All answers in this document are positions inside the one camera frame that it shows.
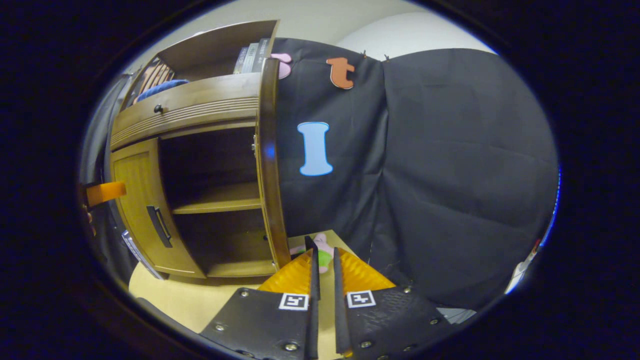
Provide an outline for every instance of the cabinet door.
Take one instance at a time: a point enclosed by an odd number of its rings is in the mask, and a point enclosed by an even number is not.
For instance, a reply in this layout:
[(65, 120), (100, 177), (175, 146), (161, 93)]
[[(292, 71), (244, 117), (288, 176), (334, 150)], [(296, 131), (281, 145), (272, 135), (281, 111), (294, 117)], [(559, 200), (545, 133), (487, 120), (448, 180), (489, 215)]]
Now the cabinet door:
[(255, 128), (255, 158), (262, 201), (262, 216), (276, 269), (291, 261), (280, 200), (278, 153), (276, 150), (277, 59), (265, 59), (260, 83), (260, 106)]
[(114, 181), (125, 183), (127, 195), (117, 198), (118, 210), (151, 265), (160, 272), (204, 278), (180, 238), (164, 196), (158, 139), (114, 152), (111, 174)]

